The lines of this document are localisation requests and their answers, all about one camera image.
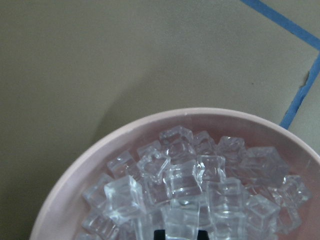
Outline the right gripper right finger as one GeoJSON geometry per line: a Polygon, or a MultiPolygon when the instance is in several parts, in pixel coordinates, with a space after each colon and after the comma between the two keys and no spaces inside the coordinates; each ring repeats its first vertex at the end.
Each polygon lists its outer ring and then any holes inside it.
{"type": "Polygon", "coordinates": [[[208,232],[205,230],[199,230],[197,234],[197,240],[209,240],[208,232]]]}

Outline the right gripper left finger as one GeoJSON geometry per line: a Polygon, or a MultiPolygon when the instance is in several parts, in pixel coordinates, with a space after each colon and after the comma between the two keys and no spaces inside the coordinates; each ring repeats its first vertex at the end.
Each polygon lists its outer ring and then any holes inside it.
{"type": "Polygon", "coordinates": [[[164,229],[157,229],[153,233],[153,240],[166,240],[166,233],[164,229]]]}

